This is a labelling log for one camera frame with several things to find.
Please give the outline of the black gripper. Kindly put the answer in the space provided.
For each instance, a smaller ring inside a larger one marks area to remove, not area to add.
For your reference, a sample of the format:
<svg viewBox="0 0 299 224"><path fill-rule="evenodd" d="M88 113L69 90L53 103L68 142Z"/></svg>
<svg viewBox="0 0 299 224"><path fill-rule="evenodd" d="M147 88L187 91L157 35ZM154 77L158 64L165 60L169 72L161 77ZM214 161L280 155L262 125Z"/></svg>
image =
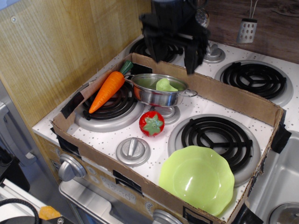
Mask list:
<svg viewBox="0 0 299 224"><path fill-rule="evenodd" d="M139 16L142 33L151 57L170 62L175 57L175 45L185 51L187 75L203 63L209 31L195 20L196 0L152 0L151 12Z"/></svg>

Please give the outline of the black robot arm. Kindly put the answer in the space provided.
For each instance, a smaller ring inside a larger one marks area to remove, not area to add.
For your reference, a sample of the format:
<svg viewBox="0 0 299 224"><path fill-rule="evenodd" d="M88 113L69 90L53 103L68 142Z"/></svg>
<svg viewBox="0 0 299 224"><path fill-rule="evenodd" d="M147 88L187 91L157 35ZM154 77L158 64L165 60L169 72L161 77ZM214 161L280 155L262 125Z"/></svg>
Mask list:
<svg viewBox="0 0 299 224"><path fill-rule="evenodd" d="M151 57L158 63L168 45L184 49L188 75L203 63L210 32L196 21L194 0L152 0L152 12L141 14L142 34Z"/></svg>

